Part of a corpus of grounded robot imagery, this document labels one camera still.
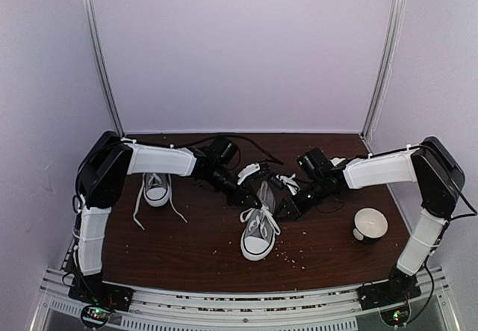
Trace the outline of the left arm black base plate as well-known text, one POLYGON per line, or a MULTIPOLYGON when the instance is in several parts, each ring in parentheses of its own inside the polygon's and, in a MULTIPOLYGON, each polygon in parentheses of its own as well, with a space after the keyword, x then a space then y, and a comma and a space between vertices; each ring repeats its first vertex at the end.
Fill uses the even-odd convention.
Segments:
POLYGON ((81 279, 74 279, 68 291, 68 297, 71 299, 123 312, 129 310, 133 294, 132 288, 107 283, 88 285, 81 279))

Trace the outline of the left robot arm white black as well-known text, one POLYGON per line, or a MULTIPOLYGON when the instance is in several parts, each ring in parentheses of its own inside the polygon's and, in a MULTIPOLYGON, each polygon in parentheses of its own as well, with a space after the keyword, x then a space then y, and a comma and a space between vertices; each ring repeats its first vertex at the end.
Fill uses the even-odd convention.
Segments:
POLYGON ((93 145, 78 167, 75 180, 75 196, 81 203, 77 288, 90 303, 100 304, 108 295, 102 282, 102 247, 109 214, 122 195, 128 175, 160 173, 192 177, 223 193, 228 205, 261 207, 260 199, 245 178, 226 169, 238 150, 237 145, 228 135, 210 140, 210 145, 200 147, 160 146, 138 143, 106 131, 93 145))

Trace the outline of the left aluminium frame post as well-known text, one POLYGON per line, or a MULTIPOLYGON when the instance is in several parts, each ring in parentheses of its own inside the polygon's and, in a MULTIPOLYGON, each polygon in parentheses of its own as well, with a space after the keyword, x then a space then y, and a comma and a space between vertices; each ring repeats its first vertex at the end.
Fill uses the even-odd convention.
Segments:
POLYGON ((104 53, 102 51, 102 44, 99 35, 98 24, 96 21, 96 13, 93 0, 82 0, 84 12, 87 18, 87 27, 90 35, 90 41, 93 48, 93 59, 96 66, 96 71, 99 77, 102 94, 105 98, 108 113, 110 114, 116 132, 120 136, 125 136, 125 131, 120 120, 120 113, 111 89, 111 83, 108 76, 108 71, 105 63, 104 53))

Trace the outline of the right aluminium frame post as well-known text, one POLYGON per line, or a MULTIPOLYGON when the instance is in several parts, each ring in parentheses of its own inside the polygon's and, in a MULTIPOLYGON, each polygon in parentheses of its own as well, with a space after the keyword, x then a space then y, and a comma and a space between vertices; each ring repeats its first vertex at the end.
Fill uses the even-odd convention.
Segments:
POLYGON ((388 27, 385 34, 385 42, 382 49, 382 57, 379 70, 373 88, 372 98, 369 104, 364 126, 361 132, 362 139, 371 143, 373 133, 379 122, 379 116, 385 101, 388 84, 391 77, 392 60, 397 48, 400 29, 403 23, 403 12, 406 0, 391 0, 391 8, 388 19, 388 27))

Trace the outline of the white fluted ceramic bowl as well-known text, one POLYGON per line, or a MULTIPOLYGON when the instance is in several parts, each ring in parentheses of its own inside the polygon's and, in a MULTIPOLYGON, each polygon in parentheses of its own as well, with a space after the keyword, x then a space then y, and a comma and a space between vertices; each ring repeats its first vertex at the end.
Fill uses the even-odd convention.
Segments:
POLYGON ((341 164, 343 162, 347 163, 346 158, 339 158, 339 157, 334 157, 330 161, 331 161, 331 163, 334 167, 337 167, 339 164, 341 164))

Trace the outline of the grey sneaker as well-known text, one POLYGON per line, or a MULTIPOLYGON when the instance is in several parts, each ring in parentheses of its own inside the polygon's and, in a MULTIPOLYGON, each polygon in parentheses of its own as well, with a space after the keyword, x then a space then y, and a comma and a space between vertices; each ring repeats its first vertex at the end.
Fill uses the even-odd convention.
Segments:
POLYGON ((277 237, 281 235, 281 229, 273 215, 276 198, 268 182, 261 183, 257 196, 261 206, 240 214, 240 222, 246 224, 240 237, 240 250, 243 257, 251 262, 266 258, 273 250, 277 237))
POLYGON ((142 200, 153 208, 160 208, 167 203, 170 204, 172 210, 187 223, 186 217, 180 213, 173 203, 173 185, 169 174, 164 173, 144 173, 142 176, 141 187, 137 195, 134 212, 132 215, 133 221, 144 231, 145 227, 137 218, 140 210, 142 200))

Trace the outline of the front aluminium rail frame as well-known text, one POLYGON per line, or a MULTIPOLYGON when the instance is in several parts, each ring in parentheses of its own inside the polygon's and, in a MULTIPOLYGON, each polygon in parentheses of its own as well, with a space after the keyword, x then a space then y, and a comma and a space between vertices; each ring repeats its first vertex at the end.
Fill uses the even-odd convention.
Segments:
MULTIPOLYGON (((272 293, 205 293, 131 288, 128 311, 115 311, 99 330, 465 330, 440 267, 431 268, 434 293, 420 316, 407 327, 390 327, 382 319, 400 303, 365 310, 361 284, 307 291, 272 293)), ((85 303, 68 297, 64 270, 47 268, 27 330, 88 330, 80 321, 85 303)), ((419 297, 403 304, 415 317, 430 296, 426 271, 417 275, 419 297)))

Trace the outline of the black and white bowl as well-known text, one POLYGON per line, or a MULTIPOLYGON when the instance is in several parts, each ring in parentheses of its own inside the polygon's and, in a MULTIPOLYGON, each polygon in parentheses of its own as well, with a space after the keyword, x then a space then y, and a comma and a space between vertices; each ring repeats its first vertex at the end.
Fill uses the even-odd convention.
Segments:
POLYGON ((353 237, 360 243, 373 245, 380 241, 388 231, 385 215, 375 208, 362 208, 353 218, 353 237))

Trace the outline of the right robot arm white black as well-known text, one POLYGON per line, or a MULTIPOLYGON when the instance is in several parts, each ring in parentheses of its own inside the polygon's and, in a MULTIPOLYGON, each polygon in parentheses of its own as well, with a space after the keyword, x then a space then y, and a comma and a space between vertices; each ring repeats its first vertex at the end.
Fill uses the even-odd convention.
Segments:
POLYGON ((465 173, 435 136, 378 154, 354 158, 327 157, 313 148, 297 163, 309 178, 274 211, 277 220, 301 218, 333 194, 385 185, 390 191, 409 185, 416 190, 419 215, 409 239, 383 285, 383 296, 396 303, 412 289, 412 280, 438 249, 460 200, 465 173))

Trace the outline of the aluminium frame post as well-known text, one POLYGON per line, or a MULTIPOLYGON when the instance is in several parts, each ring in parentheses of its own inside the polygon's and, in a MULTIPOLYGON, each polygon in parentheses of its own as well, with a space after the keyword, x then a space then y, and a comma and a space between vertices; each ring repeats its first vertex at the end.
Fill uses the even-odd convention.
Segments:
POLYGON ((371 143, 373 133, 379 122, 379 116, 385 101, 388 84, 391 77, 392 60, 397 48, 400 29, 403 23, 403 12, 406 0, 391 0, 391 8, 388 19, 388 27, 385 34, 385 42, 382 49, 382 57, 379 70, 373 88, 372 98, 369 104, 364 126, 361 132, 362 139, 371 143))
POLYGON ((120 136, 125 136, 125 131, 120 120, 120 113, 111 89, 111 83, 108 76, 108 71, 105 63, 104 53, 102 51, 102 44, 99 35, 98 24, 96 21, 96 13, 93 0, 82 0, 84 12, 87 18, 87 27, 90 35, 90 41, 93 48, 93 59, 96 66, 96 71, 99 77, 102 94, 105 98, 108 113, 110 114, 116 132, 120 136))

